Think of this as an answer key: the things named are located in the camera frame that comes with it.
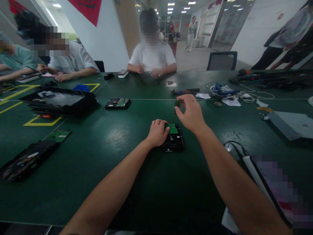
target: green table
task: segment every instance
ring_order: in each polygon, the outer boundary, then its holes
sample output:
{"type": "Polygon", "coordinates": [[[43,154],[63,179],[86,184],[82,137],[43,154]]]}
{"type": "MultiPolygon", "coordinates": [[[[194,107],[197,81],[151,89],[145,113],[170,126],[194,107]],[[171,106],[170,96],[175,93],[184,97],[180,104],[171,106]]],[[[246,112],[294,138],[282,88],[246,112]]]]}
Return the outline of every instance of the green table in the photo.
{"type": "MultiPolygon", "coordinates": [[[[53,126],[24,126],[34,116],[17,99],[33,92],[33,88],[22,94],[5,93],[0,98],[17,95],[0,103],[0,165],[31,143],[46,139],[53,130],[73,133],[30,178],[20,183],[0,182],[0,221],[64,226],[101,179],[147,136],[152,120],[172,122],[175,97],[171,90],[200,88],[204,93],[209,91],[206,86],[212,86],[215,81],[226,84],[236,74],[235,71],[188,71],[158,81],[131,74],[126,79],[115,77],[108,82],[94,75],[61,83],[58,86],[65,88],[93,84],[89,88],[96,87],[93,92],[101,107],[83,119],[63,117],[53,126]],[[129,109],[105,110],[103,106],[113,97],[130,98],[129,109]]],[[[42,78],[27,85],[42,85],[50,80],[42,78]]],[[[242,86],[229,86],[246,90],[242,86]]],[[[250,86],[260,90],[256,85],[250,86]]],[[[270,108],[313,117],[313,108],[306,102],[311,90],[266,92],[276,97],[263,101],[270,108]]],[[[306,181],[313,176],[312,149],[286,140],[262,120],[255,103],[217,107],[214,100],[199,102],[206,123],[222,143],[235,140],[251,154],[270,154],[288,180],[294,182],[293,187],[304,195],[304,201],[312,202],[313,190],[306,181]]],[[[185,151],[163,153],[153,149],[149,153],[110,228],[164,233],[225,232],[220,225],[225,204],[214,186],[200,144],[183,126],[182,132],[185,151]]]]}

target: black chair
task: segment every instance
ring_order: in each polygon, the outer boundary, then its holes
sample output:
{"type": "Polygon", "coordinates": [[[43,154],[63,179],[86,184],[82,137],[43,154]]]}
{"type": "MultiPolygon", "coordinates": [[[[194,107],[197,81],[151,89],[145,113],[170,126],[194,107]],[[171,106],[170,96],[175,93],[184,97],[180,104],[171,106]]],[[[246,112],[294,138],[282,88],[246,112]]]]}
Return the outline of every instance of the black chair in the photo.
{"type": "Polygon", "coordinates": [[[100,72],[105,72],[104,63],[101,60],[95,60],[96,65],[98,66],[100,72]]]}
{"type": "Polygon", "coordinates": [[[237,55],[236,51],[211,52],[206,70],[235,70],[237,55]]]}

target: dark pants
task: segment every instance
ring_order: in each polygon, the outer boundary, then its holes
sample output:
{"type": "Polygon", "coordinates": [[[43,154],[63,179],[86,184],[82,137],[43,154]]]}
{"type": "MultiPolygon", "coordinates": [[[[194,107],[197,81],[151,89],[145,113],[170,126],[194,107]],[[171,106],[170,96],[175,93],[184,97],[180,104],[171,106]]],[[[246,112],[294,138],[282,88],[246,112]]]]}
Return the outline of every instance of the dark pants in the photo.
{"type": "Polygon", "coordinates": [[[265,70],[282,54],[282,52],[282,48],[268,47],[261,59],[251,68],[251,70],[265,70]]]}

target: ceiling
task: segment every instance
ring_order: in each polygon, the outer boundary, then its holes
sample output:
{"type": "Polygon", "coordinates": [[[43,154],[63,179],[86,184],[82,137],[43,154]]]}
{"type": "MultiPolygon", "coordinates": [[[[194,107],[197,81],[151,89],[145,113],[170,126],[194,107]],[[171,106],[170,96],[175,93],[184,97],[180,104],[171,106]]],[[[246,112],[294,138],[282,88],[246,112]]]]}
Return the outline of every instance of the ceiling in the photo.
{"type": "Polygon", "coordinates": [[[183,14],[191,14],[199,9],[201,9],[204,5],[208,4],[209,0],[148,0],[147,4],[150,4],[150,7],[157,9],[159,13],[158,16],[167,16],[172,15],[173,17],[180,17],[182,11],[184,11],[185,7],[190,7],[187,9],[186,13],[183,14]],[[194,5],[188,5],[188,2],[196,2],[194,5]],[[168,6],[168,3],[175,3],[174,6],[168,6]],[[172,14],[167,14],[168,8],[173,8],[173,10],[169,10],[172,14]]]}

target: yellow tape marking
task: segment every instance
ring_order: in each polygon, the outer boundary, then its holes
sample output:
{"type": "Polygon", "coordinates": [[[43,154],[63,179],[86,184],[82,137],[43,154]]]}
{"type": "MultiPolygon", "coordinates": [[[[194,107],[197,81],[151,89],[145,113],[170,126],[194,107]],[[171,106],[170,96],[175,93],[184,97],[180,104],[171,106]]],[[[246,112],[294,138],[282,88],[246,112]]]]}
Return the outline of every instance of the yellow tape marking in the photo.
{"type": "Polygon", "coordinates": [[[88,85],[88,86],[91,86],[91,85],[95,85],[94,88],[92,88],[92,90],[90,92],[93,92],[98,86],[100,86],[101,83],[94,83],[94,84],[84,84],[84,85],[88,85]]]}
{"type": "Polygon", "coordinates": [[[9,99],[11,99],[11,98],[13,98],[13,97],[15,97],[15,96],[18,96],[18,95],[20,95],[20,94],[22,94],[22,93],[24,93],[24,92],[26,92],[26,91],[28,91],[28,90],[31,90],[31,89],[33,89],[33,88],[39,86],[39,85],[19,85],[19,86],[28,86],[28,88],[25,88],[25,89],[23,89],[23,90],[21,90],[21,91],[19,91],[19,92],[14,93],[13,95],[10,95],[10,96],[8,96],[8,97],[3,98],[4,100],[0,102],[0,105],[1,105],[4,101],[9,100],[9,99]]]}
{"type": "Polygon", "coordinates": [[[15,106],[18,106],[18,105],[21,104],[21,103],[23,103],[23,102],[19,102],[19,103],[15,104],[15,105],[12,105],[11,107],[8,107],[8,108],[5,109],[5,110],[2,110],[2,111],[0,112],[0,114],[2,114],[2,113],[4,113],[4,112],[8,111],[9,109],[14,108],[15,106]]]}
{"type": "Polygon", "coordinates": [[[56,124],[62,117],[58,117],[54,122],[51,123],[33,123],[36,119],[40,118],[40,116],[36,116],[35,118],[31,119],[28,123],[24,124],[24,126],[53,126],[56,124]]]}

